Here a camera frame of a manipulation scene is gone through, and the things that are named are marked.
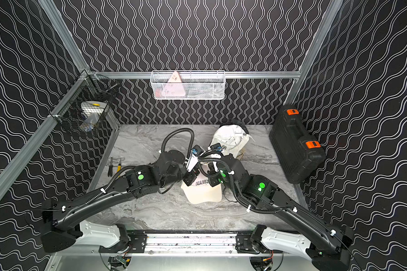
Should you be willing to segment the cream cap with text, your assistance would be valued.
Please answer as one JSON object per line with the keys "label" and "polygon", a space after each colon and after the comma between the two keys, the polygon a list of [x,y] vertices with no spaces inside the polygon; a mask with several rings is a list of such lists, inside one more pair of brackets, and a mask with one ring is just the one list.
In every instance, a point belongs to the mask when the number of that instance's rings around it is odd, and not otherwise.
{"label": "cream cap with text", "polygon": [[202,174],[199,174],[190,186],[183,182],[181,188],[187,200],[192,204],[220,202],[222,200],[222,185],[211,186],[209,179]]}

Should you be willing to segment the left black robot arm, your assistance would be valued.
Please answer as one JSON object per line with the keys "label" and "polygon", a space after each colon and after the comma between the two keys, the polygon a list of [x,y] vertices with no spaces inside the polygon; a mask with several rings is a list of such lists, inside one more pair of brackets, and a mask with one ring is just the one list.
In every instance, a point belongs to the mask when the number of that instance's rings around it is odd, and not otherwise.
{"label": "left black robot arm", "polygon": [[68,201],[50,198],[43,202],[40,209],[43,219],[40,233],[44,251],[59,252],[74,245],[84,235],[80,223],[85,219],[112,206],[149,194],[165,194],[176,183],[183,181],[188,176],[186,156],[178,150],[166,151],[169,139],[179,133],[191,135],[187,148],[187,154],[191,155],[194,131],[180,128],[163,140],[161,153],[154,163],[125,166],[107,185]]}

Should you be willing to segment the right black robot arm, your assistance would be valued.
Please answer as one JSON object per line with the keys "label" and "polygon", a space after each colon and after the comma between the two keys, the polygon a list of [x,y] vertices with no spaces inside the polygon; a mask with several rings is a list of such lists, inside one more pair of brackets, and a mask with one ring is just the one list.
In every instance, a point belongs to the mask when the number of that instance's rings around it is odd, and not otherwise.
{"label": "right black robot arm", "polygon": [[249,174],[232,155],[208,151],[197,160],[199,164],[214,164],[211,178],[229,188],[237,203],[248,212],[274,215],[297,230],[294,234],[258,225],[251,235],[254,250],[260,253],[276,250],[303,257],[320,271],[349,269],[354,259],[349,249],[352,230],[317,218],[267,177]]}

